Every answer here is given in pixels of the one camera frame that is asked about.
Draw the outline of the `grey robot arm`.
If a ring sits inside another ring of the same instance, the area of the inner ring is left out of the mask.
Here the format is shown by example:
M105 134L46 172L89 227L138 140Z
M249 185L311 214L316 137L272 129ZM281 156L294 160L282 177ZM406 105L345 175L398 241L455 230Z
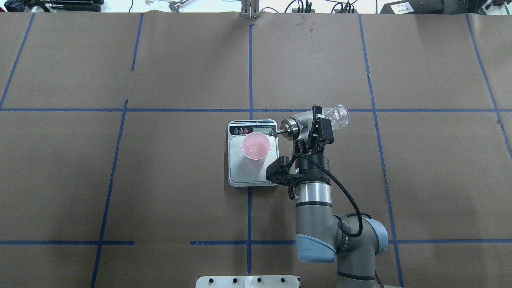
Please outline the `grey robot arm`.
M293 140L293 156L281 180L290 199L296 200L297 257L307 263L337 263L338 288L382 288L376 257L386 251L389 237L379 221L364 216L343 184L331 173L326 146L334 142L333 131L348 123L342 106L311 110L282 122Z

